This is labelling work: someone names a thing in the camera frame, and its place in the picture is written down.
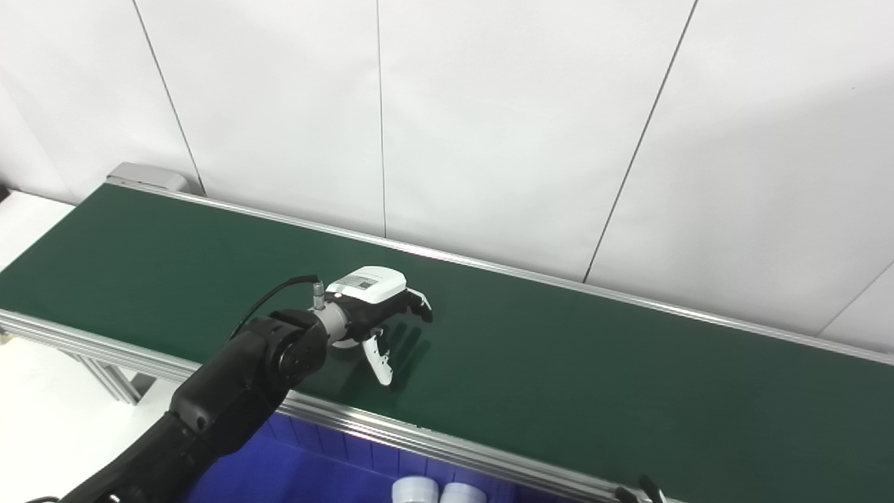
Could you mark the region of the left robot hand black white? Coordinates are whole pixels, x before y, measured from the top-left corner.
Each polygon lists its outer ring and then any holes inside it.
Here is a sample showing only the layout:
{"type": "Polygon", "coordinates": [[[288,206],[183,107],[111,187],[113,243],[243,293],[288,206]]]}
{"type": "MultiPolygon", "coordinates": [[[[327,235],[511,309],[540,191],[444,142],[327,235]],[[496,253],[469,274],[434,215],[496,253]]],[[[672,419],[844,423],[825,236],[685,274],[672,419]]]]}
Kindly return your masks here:
{"type": "Polygon", "coordinates": [[[392,386],[394,369],[384,323],[406,312],[432,323],[424,293],[406,285],[405,274],[383,266],[364,266],[315,293],[312,309],[323,323],[330,347],[360,347],[382,386],[392,386]]]}

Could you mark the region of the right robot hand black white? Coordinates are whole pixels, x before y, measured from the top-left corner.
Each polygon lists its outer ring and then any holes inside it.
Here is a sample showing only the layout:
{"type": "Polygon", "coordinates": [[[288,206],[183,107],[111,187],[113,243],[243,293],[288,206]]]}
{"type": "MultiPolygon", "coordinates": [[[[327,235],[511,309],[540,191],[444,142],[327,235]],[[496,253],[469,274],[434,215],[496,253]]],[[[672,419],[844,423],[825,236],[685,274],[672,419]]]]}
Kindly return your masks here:
{"type": "Polygon", "coordinates": [[[623,503],[670,502],[670,500],[667,499],[667,496],[664,495],[664,491],[648,475],[641,475],[638,479],[638,484],[640,487],[639,493],[635,493],[627,487],[619,485],[614,489],[613,496],[617,501],[623,503]]]}

